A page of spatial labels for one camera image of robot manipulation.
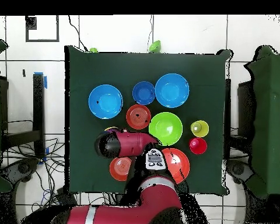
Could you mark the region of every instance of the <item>white tile floor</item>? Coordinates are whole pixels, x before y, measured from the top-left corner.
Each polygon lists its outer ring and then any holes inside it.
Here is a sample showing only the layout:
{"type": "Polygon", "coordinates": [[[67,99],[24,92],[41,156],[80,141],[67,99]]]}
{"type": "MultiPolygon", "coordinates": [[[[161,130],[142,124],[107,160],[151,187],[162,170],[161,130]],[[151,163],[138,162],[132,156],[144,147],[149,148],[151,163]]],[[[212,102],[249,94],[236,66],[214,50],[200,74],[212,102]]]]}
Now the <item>white tile floor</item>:
{"type": "MultiPolygon", "coordinates": [[[[221,49],[234,52],[230,63],[232,80],[232,127],[238,126],[237,86],[250,80],[243,65],[253,59],[256,48],[270,44],[280,53],[280,16],[275,15],[155,15],[153,34],[150,15],[114,16],[71,16],[72,24],[80,31],[82,42],[87,48],[96,47],[98,51],[127,51],[145,53],[152,39],[161,40],[164,53],[216,53],[221,49]]],[[[0,16],[0,39],[8,44],[6,52],[0,54],[0,73],[9,81],[9,121],[32,119],[32,74],[43,72],[47,76],[45,89],[45,133],[46,139],[59,138],[64,142],[64,45],[81,47],[75,29],[70,26],[68,16],[59,17],[59,42],[25,42],[25,17],[0,16]]],[[[34,39],[54,39],[56,26],[54,17],[37,16],[37,30],[29,31],[34,39]]],[[[9,131],[23,131],[32,128],[30,122],[10,123],[9,131]]],[[[3,166],[16,160],[17,154],[9,150],[9,159],[4,158],[3,166]]],[[[64,159],[64,148],[58,152],[64,159]]],[[[64,174],[54,171],[52,176],[56,188],[63,186],[64,174]]],[[[37,172],[48,188],[48,174],[43,165],[37,172]]],[[[210,224],[242,224],[245,214],[246,198],[243,187],[235,184],[226,175],[226,187],[230,194],[196,195],[210,224]]],[[[102,197],[102,194],[79,195],[80,204],[102,197]]],[[[22,219],[38,208],[33,203],[41,203],[43,190],[37,174],[32,180],[22,183],[17,192],[17,216],[22,219]]],[[[96,204],[103,203],[100,198],[96,204]]]]}

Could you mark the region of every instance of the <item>plate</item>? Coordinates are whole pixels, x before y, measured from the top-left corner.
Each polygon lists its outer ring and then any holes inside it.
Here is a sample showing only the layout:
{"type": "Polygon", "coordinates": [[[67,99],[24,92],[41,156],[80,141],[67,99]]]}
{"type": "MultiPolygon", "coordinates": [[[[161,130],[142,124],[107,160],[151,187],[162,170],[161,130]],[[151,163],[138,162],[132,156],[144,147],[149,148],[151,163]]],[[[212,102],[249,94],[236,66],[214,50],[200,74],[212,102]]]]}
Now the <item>plate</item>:
{"type": "Polygon", "coordinates": [[[118,181],[125,181],[128,177],[132,160],[129,157],[115,158],[110,163],[110,174],[118,181]]]}
{"type": "Polygon", "coordinates": [[[141,130],[149,125],[151,112],[146,106],[136,104],[128,109],[125,117],[130,127],[141,130]]]}

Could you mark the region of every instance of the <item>red bowl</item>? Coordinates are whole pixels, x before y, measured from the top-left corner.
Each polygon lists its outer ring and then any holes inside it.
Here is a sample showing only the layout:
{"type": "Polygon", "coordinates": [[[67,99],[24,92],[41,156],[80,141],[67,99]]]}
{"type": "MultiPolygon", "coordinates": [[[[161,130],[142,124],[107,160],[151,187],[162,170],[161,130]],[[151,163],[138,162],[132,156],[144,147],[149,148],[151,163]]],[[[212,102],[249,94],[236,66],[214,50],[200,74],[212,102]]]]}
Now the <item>red bowl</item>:
{"type": "Polygon", "coordinates": [[[140,104],[131,106],[125,117],[128,125],[136,130],[141,130],[147,127],[152,118],[149,109],[140,104]]]}
{"type": "Polygon", "coordinates": [[[166,148],[162,150],[168,169],[174,178],[176,184],[181,183],[184,179],[180,173],[183,173],[184,178],[187,178],[190,172],[190,162],[188,157],[179,149],[166,148]]]}
{"type": "Polygon", "coordinates": [[[132,160],[128,157],[115,158],[110,163],[110,174],[118,181],[125,181],[128,177],[132,160]]]}

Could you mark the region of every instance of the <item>blue bowl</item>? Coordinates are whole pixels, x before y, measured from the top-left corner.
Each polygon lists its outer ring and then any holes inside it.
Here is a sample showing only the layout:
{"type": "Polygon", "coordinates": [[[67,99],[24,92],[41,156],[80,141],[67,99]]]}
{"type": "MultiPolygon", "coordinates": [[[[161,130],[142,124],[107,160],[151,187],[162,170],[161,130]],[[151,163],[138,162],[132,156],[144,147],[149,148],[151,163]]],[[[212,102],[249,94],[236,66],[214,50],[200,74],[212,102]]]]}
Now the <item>blue bowl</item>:
{"type": "Polygon", "coordinates": [[[155,99],[155,87],[150,82],[138,82],[133,88],[133,98],[141,105],[148,105],[155,99]]]}
{"type": "Polygon", "coordinates": [[[179,74],[163,75],[156,82],[156,99],[168,108],[179,107],[187,100],[189,95],[189,84],[179,74]]]}
{"type": "Polygon", "coordinates": [[[109,119],[120,112],[123,106],[123,97],[116,87],[100,85],[91,91],[88,105],[96,117],[109,119]]]}

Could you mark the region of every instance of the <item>black frame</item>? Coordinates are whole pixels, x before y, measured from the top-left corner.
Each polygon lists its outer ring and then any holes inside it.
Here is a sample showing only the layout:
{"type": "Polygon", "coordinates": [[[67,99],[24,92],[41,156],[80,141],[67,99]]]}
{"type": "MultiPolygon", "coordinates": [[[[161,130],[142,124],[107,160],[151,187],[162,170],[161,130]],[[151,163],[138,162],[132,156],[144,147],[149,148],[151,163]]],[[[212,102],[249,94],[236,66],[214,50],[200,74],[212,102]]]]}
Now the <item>black frame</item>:
{"type": "MultiPolygon", "coordinates": [[[[8,130],[8,108],[7,108],[7,88],[8,81],[0,77],[1,102],[2,102],[2,128],[8,130]]],[[[39,159],[45,156],[44,141],[44,80],[43,75],[33,75],[33,130],[14,134],[3,134],[1,141],[1,151],[9,148],[34,142],[35,156],[39,159]]]]}

